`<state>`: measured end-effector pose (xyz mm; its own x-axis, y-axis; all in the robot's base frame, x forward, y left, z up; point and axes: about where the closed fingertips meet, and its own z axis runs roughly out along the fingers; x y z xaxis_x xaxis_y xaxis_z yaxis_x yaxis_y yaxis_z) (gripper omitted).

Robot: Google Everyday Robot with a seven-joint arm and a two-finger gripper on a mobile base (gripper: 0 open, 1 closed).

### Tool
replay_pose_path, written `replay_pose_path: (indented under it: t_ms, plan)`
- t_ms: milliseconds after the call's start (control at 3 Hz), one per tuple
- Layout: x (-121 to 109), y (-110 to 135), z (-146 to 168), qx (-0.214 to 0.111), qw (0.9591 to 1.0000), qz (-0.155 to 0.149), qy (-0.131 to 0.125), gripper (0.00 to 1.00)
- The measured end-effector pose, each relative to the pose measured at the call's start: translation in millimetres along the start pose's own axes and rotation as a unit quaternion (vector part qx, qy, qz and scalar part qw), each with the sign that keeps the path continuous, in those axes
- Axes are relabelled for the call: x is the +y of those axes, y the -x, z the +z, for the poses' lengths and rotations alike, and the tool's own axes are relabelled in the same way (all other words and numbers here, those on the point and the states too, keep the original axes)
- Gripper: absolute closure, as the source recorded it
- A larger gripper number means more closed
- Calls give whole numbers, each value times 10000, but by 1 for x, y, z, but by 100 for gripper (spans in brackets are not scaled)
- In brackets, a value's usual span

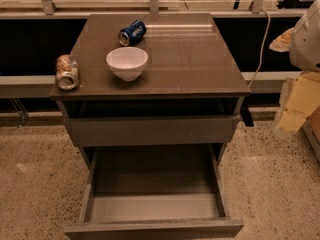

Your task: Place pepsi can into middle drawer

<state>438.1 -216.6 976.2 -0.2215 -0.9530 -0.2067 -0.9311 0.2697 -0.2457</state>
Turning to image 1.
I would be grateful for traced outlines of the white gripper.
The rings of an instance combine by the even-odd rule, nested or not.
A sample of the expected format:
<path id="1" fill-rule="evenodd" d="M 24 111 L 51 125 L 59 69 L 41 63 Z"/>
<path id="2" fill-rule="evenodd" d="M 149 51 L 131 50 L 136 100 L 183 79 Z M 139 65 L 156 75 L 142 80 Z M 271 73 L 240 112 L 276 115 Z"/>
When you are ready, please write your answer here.
<path id="1" fill-rule="evenodd" d="M 302 71 L 282 86 L 280 107 L 273 123 L 278 138 L 296 134 L 320 106 L 320 0 L 316 0 L 296 23 L 274 39 L 269 48 L 288 52 L 290 63 Z"/>

